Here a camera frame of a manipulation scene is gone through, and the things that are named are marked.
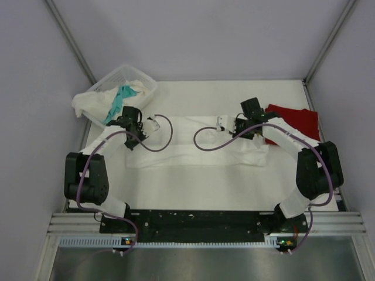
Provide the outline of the white peace flower t-shirt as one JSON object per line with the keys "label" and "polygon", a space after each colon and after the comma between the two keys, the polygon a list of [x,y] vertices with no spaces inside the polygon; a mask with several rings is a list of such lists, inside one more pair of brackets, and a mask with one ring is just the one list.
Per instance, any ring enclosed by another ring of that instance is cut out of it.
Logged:
{"label": "white peace flower t-shirt", "polygon": [[228,146],[213,152],[199,150],[193,143],[193,135],[200,128],[215,126],[216,116],[171,117],[173,137],[169,146],[152,153],[138,145],[126,156],[127,168],[161,166],[229,166],[245,164],[264,167],[267,165],[269,146],[264,138],[252,140],[238,138]]}

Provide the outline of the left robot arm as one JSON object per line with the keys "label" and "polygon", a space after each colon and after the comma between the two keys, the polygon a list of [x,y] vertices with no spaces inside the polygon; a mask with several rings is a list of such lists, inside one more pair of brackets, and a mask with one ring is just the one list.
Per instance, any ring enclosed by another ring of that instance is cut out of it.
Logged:
{"label": "left robot arm", "polygon": [[66,156],[64,196],[83,211],[114,216],[113,226],[120,232],[129,231],[133,219],[126,214],[127,203],[110,194],[105,160],[121,146],[133,150],[159,128],[155,119],[142,119],[138,108],[125,106],[122,115],[110,120],[92,143]]}

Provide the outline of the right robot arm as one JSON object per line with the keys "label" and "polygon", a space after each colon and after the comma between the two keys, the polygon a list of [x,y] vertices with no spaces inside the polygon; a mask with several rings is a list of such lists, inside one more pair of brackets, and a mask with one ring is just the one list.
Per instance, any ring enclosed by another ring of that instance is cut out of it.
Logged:
{"label": "right robot arm", "polygon": [[289,125],[279,114],[265,112],[257,98],[241,103],[243,119],[234,121],[234,137],[252,139],[256,134],[276,143],[296,160],[296,186],[274,208],[273,229],[288,231],[295,218],[308,207],[323,207],[332,201],[333,191],[343,184],[338,149],[320,142]]}

